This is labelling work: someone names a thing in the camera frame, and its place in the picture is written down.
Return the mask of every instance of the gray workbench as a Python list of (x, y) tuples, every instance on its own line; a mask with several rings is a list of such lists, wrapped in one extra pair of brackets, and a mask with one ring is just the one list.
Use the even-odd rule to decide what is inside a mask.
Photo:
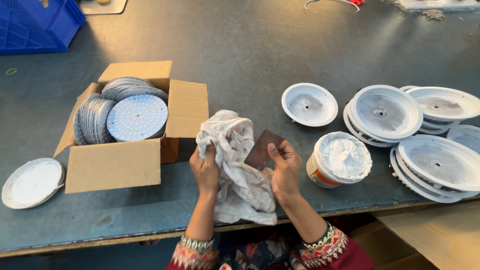
[[(404, 16), (379, 0), (357, 13), (332, 0), (304, 10), (304, 2), (129, 1), (123, 14), (88, 16), (68, 53), (1, 56), (0, 184), (27, 161), (53, 155), (76, 97), (111, 62), (173, 60), (172, 78), (208, 85), (211, 114), (233, 110), (253, 121), (256, 136), (264, 128), (282, 135), (302, 168), (318, 138), (347, 131), (341, 112), (359, 88), (445, 86), (480, 96), (479, 13), (438, 22)], [(18, 71), (6, 75), (9, 68)], [(305, 127), (283, 112), (282, 92), (299, 82), (333, 93), (339, 114), (331, 124)], [(194, 147), (194, 140), (180, 140), (179, 160), (162, 165), (161, 185), (67, 195), (61, 189), (33, 209), (0, 205), (0, 251), (181, 231), (197, 198), (188, 164)], [(326, 190), (301, 171), (301, 193), (315, 210), (427, 202), (391, 175), (389, 149), (368, 148), (373, 169), (358, 184)], [(58, 160), (66, 166), (68, 150)]]

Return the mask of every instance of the white plastic rim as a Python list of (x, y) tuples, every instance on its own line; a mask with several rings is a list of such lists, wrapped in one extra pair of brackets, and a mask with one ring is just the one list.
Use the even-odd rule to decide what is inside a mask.
[(437, 194), (435, 192), (432, 192), (432, 191), (422, 187), (421, 185), (419, 185), (418, 183), (416, 183), (412, 179), (410, 179), (408, 176), (406, 176), (404, 174), (403, 170), (398, 166), (397, 160), (395, 158), (395, 151), (397, 151), (396, 147), (392, 147), (392, 150), (390, 150), (390, 164), (392, 165), (393, 170), (396, 173), (396, 177), (398, 177), (400, 179), (400, 181), (402, 181), (402, 183), (405, 184), (408, 188), (410, 188), (415, 193), (417, 193), (417, 194), (419, 194), (419, 195), (421, 195), (421, 196), (423, 196), (423, 197), (425, 197), (429, 200), (440, 202), (440, 203), (454, 203), (454, 202), (458, 202), (459, 200), (461, 200), (461, 198), (446, 197), (446, 196)]
[(305, 126), (324, 126), (338, 114), (335, 97), (327, 89), (309, 83), (287, 88), (282, 95), (282, 107), (291, 119)]
[(448, 128), (431, 130), (431, 129), (426, 129), (426, 128), (421, 127), (421, 128), (419, 128), (419, 131), (423, 132), (425, 134), (439, 135), (439, 134), (443, 134), (443, 133), (447, 132)]
[(12, 209), (40, 205), (57, 192), (64, 177), (62, 165), (54, 159), (29, 161), (13, 172), (3, 185), (2, 202)]
[(366, 138), (362, 137), (355, 129), (352, 127), (350, 124), (350, 121), (348, 121), (348, 109), (347, 106), (343, 110), (343, 121), (345, 122), (345, 125), (347, 126), (347, 129), (352, 133), (357, 139), (362, 141), (363, 143), (369, 144), (371, 146), (376, 146), (376, 147), (391, 147), (396, 145), (397, 143), (377, 143), (377, 142), (372, 142), (367, 140)]
[(393, 86), (368, 86), (350, 102), (359, 126), (382, 138), (406, 138), (417, 132), (423, 122), (420, 105)]
[(439, 121), (465, 120), (480, 115), (480, 99), (445, 87), (417, 87), (407, 91), (425, 116)]
[(398, 145), (408, 167), (423, 179), (461, 191), (480, 191), (480, 155), (452, 140), (416, 135)]
[[(365, 170), (362, 173), (357, 174), (357, 175), (353, 175), (349, 178), (348, 177), (340, 177), (338, 175), (335, 175), (332, 168), (329, 168), (327, 165), (325, 165), (323, 163), (323, 160), (327, 160), (327, 158), (321, 152), (321, 143), (325, 140), (325, 138), (328, 138), (327, 137), (328, 135), (333, 135), (332, 133), (335, 134), (335, 137), (342, 137), (344, 139), (348, 139), (355, 144), (355, 146), (357, 148), (357, 152), (355, 152), (353, 155), (362, 156), (364, 158), (365, 162), (367, 163), (366, 167), (365, 167)], [(352, 136), (348, 133), (344, 133), (344, 132), (332, 132), (332, 133), (325, 134), (315, 143), (315, 149), (314, 149), (313, 153), (315, 155), (315, 162), (316, 162), (318, 168), (320, 169), (322, 174), (324, 174), (324, 175), (326, 174), (326, 176), (328, 176), (328, 178), (330, 178), (330, 180), (333, 180), (335, 182), (342, 183), (342, 184), (354, 184), (354, 183), (360, 182), (365, 177), (367, 177), (370, 170), (372, 169), (372, 159), (370, 157), (370, 152), (368, 151), (365, 144), (363, 142), (361, 142), (360, 140), (358, 140), (356, 137), (354, 137), (354, 136)]]
[(407, 90), (410, 90), (412, 88), (417, 88), (418, 86), (404, 86), (404, 87), (400, 87), (400, 91), (407, 91)]
[(404, 140), (408, 140), (411, 138), (411, 136), (408, 136), (406, 138), (401, 138), (401, 139), (387, 139), (387, 138), (383, 138), (383, 137), (380, 137), (380, 136), (377, 136), (371, 132), (369, 132), (368, 130), (366, 129), (363, 129), (361, 128), (360, 124), (358, 123), (358, 121), (355, 119), (354, 117), (354, 113), (353, 113), (353, 110), (352, 110), (352, 105), (351, 105), (351, 102), (349, 102), (347, 104), (347, 108), (348, 108), (348, 118), (350, 119), (351, 121), (351, 124), (353, 125), (353, 127), (355, 129), (357, 129), (358, 131), (360, 131), (361, 133), (367, 135), (368, 137), (371, 137), (377, 141), (381, 141), (381, 142), (384, 142), (384, 143), (399, 143), (401, 141), (404, 141)]
[(429, 128), (436, 128), (436, 129), (449, 129), (449, 128), (453, 128), (455, 126), (458, 126), (460, 124), (460, 121), (453, 121), (453, 123), (451, 124), (448, 124), (448, 125), (439, 125), (439, 124), (433, 124), (433, 123), (429, 123), (427, 121), (423, 121), (423, 123), (421, 124), (422, 127), (426, 126), (426, 127), (429, 127)]
[(447, 134), (447, 139), (458, 142), (480, 154), (480, 127), (458, 125)]
[(397, 161), (397, 164), (399, 165), (399, 167), (403, 170), (403, 173), (408, 176), (411, 180), (413, 180), (414, 182), (416, 182), (417, 184), (421, 185), (422, 187), (432, 191), (432, 192), (435, 192), (439, 195), (442, 195), (442, 196), (447, 196), (447, 197), (452, 197), (452, 198), (469, 198), (469, 197), (473, 197), (473, 196), (476, 196), (478, 195), (480, 192), (478, 191), (459, 191), (459, 192), (453, 192), (453, 191), (446, 191), (446, 190), (442, 190), (442, 189), (439, 189), (439, 188), (436, 188), (435, 186), (433, 186), (433, 183), (427, 181), (427, 180), (423, 180), (419, 177), (417, 177), (409, 168), (408, 166), (405, 164), (405, 162), (403, 161), (403, 158), (400, 156), (400, 153), (398, 151), (396, 151), (396, 161)]

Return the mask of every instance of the red embroidered clothing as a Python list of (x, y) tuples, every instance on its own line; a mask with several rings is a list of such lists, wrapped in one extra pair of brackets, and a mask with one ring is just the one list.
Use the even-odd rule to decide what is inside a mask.
[[(260, 252), (261, 245), (265, 247), (264, 254)], [(335, 227), (333, 227), (333, 233), (320, 245), (312, 248), (304, 247), (300, 250), (300, 254), (292, 251), (290, 258), (282, 261), (282, 256), (287, 257), (289, 254), (287, 249), (288, 246), (285, 245), (283, 237), (266, 240), (259, 244), (248, 244), (244, 253), (237, 250), (235, 261), (232, 258), (230, 264), (223, 263), (219, 267), (217, 266), (218, 251), (208, 249), (200, 253), (178, 243), (167, 270), (232, 270), (231, 265), (240, 270), (262, 270), (264, 266), (267, 269), (290, 270), (373, 269), (372, 260), (358, 243)], [(260, 265), (258, 260), (255, 260), (255, 254), (263, 260), (263, 264)]]

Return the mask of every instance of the green bangle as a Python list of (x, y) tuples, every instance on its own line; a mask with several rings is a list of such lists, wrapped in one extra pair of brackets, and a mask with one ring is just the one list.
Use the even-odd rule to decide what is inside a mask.
[(316, 241), (315, 243), (305, 243), (305, 242), (303, 242), (303, 244), (308, 249), (314, 249), (319, 245), (323, 245), (325, 240), (328, 237), (330, 237), (332, 235), (332, 233), (333, 233), (333, 226), (327, 221), (327, 231), (318, 241)]

